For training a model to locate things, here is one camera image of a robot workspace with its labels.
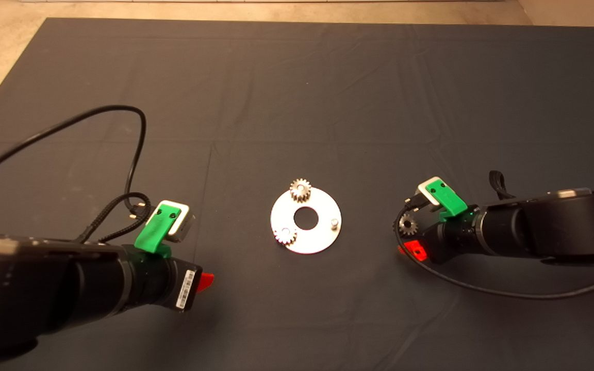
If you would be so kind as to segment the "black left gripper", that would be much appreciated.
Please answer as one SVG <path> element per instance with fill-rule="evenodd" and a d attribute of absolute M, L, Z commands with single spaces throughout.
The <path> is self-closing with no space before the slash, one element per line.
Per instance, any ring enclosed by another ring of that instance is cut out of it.
<path fill-rule="evenodd" d="M 209 288 L 215 279 L 199 265 L 181 259 L 139 252 L 130 258 L 132 285 L 130 307 L 162 306 L 175 312 L 191 310 L 196 293 Z"/>

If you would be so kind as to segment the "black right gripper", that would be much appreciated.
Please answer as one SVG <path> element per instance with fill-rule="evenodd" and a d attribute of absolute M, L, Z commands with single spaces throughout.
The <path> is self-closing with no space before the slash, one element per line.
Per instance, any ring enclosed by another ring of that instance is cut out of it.
<path fill-rule="evenodd" d="M 429 226 L 423 233 L 423 246 L 419 240 L 409 240 L 398 245 L 401 255 L 411 255 L 417 261 L 427 258 L 434 264 L 444 264 L 465 254 L 482 254 L 474 221 L 475 211 L 465 211 L 443 222 Z"/>

